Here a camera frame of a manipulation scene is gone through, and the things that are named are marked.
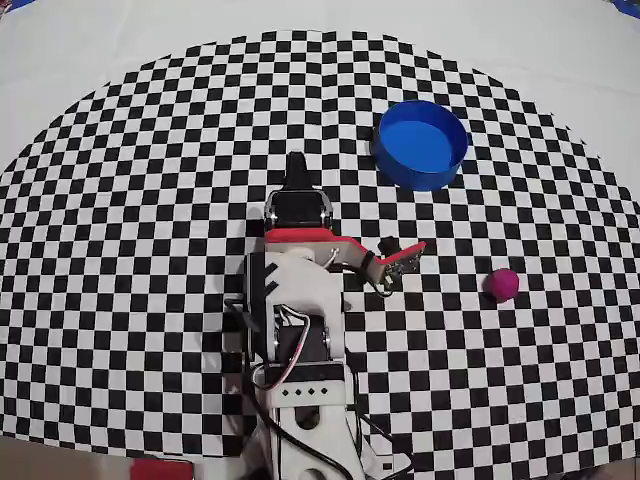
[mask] red plastic part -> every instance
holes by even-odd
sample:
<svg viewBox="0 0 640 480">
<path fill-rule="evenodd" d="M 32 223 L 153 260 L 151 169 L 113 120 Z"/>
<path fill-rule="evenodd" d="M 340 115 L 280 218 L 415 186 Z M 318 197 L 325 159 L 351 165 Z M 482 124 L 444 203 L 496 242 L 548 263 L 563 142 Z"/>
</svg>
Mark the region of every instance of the red plastic part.
<svg viewBox="0 0 640 480">
<path fill-rule="evenodd" d="M 131 480 L 192 480 L 193 464 L 155 458 L 136 458 L 131 466 Z"/>
<path fill-rule="evenodd" d="M 360 242 L 352 237 L 338 237 L 328 228 L 274 228 L 265 234 L 267 243 L 312 243 L 312 242 L 348 242 L 358 247 L 364 253 L 367 249 Z M 375 261 L 380 265 L 389 265 L 397 262 L 403 257 L 422 252 L 426 248 L 425 242 L 418 242 L 415 245 L 394 253 L 387 258 L 375 257 Z"/>
</svg>

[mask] blue bowl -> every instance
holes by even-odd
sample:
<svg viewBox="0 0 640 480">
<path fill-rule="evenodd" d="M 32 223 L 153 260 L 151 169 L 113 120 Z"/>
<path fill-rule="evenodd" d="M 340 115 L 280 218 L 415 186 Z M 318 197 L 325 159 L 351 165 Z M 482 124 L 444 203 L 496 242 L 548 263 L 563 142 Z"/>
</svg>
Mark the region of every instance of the blue bowl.
<svg viewBox="0 0 640 480">
<path fill-rule="evenodd" d="M 382 116 L 374 144 L 378 167 L 396 185 L 431 191 L 449 185 L 467 148 L 467 132 L 440 105 L 411 100 Z"/>
</svg>

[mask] pink ball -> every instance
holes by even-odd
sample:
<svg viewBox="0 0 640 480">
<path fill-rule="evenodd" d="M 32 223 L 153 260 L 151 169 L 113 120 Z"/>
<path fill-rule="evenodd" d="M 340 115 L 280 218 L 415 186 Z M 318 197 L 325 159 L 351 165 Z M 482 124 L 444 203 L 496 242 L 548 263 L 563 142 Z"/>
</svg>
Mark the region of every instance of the pink ball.
<svg viewBox="0 0 640 480">
<path fill-rule="evenodd" d="M 496 270 L 487 278 L 487 291 L 498 303 L 514 298 L 518 294 L 519 287 L 518 274 L 508 268 Z"/>
</svg>

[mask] white surface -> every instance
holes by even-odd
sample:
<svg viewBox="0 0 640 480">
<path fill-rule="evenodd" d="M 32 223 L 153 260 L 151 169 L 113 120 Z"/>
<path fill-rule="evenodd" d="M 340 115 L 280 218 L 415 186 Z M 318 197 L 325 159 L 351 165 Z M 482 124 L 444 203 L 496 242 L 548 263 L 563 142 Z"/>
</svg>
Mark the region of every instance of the white surface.
<svg viewBox="0 0 640 480">
<path fill-rule="evenodd" d="M 292 28 L 387 33 L 465 61 L 553 112 L 640 199 L 640 20 L 601 0 L 37 0 L 0 22 L 0 170 L 108 79 Z"/>
</svg>

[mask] black and white checkered pattern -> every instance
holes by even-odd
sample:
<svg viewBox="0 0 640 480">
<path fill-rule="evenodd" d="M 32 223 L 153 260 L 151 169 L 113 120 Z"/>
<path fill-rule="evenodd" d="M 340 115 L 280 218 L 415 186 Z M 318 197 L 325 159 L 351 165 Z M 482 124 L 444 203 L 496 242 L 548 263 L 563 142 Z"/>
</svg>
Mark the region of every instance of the black and white checkered pattern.
<svg viewBox="0 0 640 480">
<path fill-rule="evenodd" d="M 381 115 L 415 98 L 471 132 L 461 173 L 433 193 L 396 188 L 370 156 Z M 222 300 L 241 292 L 292 150 L 340 233 L 429 245 L 386 300 L 344 276 L 361 403 L 418 477 L 528 478 L 636 453 L 640 208 L 516 91 L 358 32 L 190 48 L 24 149 L 0 178 L 3 434 L 237 455 L 255 420 Z M 521 293 L 496 307 L 481 282 L 500 267 Z"/>
</svg>

